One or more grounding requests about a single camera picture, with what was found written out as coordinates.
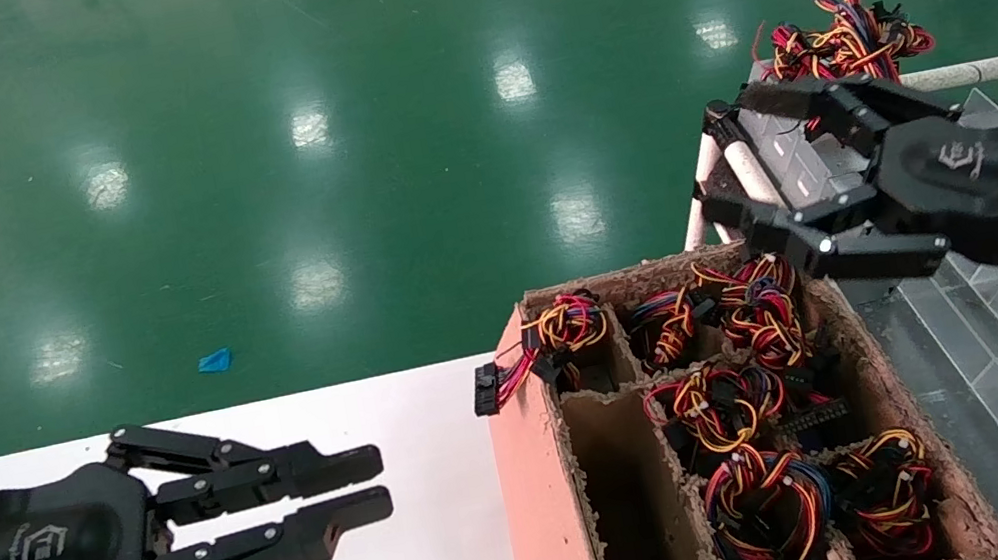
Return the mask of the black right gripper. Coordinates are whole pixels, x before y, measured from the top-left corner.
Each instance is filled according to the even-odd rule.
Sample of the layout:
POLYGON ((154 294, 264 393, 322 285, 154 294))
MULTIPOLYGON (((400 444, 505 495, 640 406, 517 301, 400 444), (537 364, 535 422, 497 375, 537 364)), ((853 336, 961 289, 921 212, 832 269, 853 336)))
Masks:
POLYGON ((876 189, 864 183, 799 210, 703 196, 702 217, 737 228, 750 253, 820 280, 932 276, 951 246, 998 265, 998 127, 966 128, 955 123, 960 105, 868 75, 764 81, 739 94, 740 109, 814 122, 818 137, 832 135, 867 159, 879 153, 876 189), (885 232, 849 235, 879 221, 885 232))

